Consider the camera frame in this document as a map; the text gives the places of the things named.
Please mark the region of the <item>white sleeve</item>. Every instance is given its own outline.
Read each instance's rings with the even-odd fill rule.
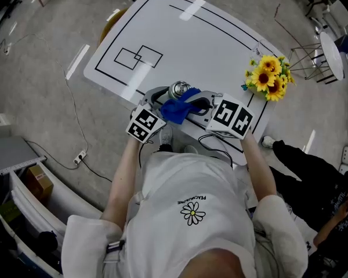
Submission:
[[[284,200],[274,195],[264,197],[256,207],[253,223],[271,241],[284,277],[302,277],[308,266],[307,247]]]
[[[61,253],[64,277],[102,277],[107,245],[121,236],[122,230],[112,222],[70,216]]]

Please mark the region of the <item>cardboard box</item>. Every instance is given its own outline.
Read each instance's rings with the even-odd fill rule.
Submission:
[[[39,165],[28,168],[25,185],[40,202],[46,202],[53,191],[53,183]]]

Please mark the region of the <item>floor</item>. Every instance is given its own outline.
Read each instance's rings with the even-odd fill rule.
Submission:
[[[309,44],[314,26],[305,18],[304,0],[206,0],[240,19],[269,40],[285,55],[298,44]],[[127,140],[130,104],[94,85],[83,75],[86,63],[97,48],[107,18],[124,9],[131,0],[23,0],[4,21],[0,42],[15,43],[28,34],[37,34],[49,44],[28,35],[11,46],[9,54],[0,51],[0,112],[10,116],[12,133],[41,144],[57,160],[73,167],[73,159],[85,149],[75,120],[72,98],[64,82],[76,55],[86,52],[68,84],[73,92],[79,122],[89,144],[86,162],[99,174],[112,179]],[[291,87],[280,101],[266,129],[276,139],[306,149],[335,167],[340,165],[342,148],[348,144],[348,67],[346,79],[330,85],[295,75]],[[176,149],[194,142],[181,136]],[[157,147],[150,145],[143,152]],[[38,153],[44,153],[34,147]],[[273,153],[263,149],[268,163],[289,173]],[[76,193],[102,208],[110,182],[91,173],[83,164],[67,170],[48,159],[46,164]]]

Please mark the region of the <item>white sneaker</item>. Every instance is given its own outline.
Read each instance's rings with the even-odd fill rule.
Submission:
[[[172,145],[172,139],[173,139],[173,129],[170,125],[166,125],[163,127],[159,134],[160,137],[160,145],[162,144],[169,144]]]
[[[275,143],[275,139],[270,136],[264,136],[262,139],[262,145],[266,148],[272,148],[273,143]]]
[[[196,153],[196,154],[198,154],[198,151],[197,151],[197,149],[196,149],[195,146],[187,145],[187,146],[184,148],[184,153]]]

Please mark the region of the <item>metal can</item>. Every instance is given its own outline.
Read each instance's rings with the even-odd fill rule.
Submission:
[[[190,88],[191,86],[188,83],[184,81],[177,81],[169,87],[169,98],[177,100]]]

